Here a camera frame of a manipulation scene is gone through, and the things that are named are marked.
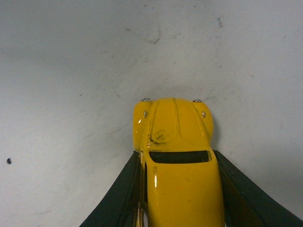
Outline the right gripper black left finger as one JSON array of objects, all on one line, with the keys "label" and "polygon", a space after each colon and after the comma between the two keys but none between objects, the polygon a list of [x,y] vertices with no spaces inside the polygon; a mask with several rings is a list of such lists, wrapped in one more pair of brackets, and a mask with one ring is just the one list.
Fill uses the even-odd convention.
[{"label": "right gripper black left finger", "polygon": [[134,152],[104,198],[82,227],[143,227],[139,202],[140,156]]}]

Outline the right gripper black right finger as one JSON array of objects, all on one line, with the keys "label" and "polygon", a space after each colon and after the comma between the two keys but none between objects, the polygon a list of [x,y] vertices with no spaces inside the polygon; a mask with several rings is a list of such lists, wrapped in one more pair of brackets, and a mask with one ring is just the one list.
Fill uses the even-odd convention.
[{"label": "right gripper black right finger", "polygon": [[228,227],[301,227],[303,221],[280,205],[218,150]]}]

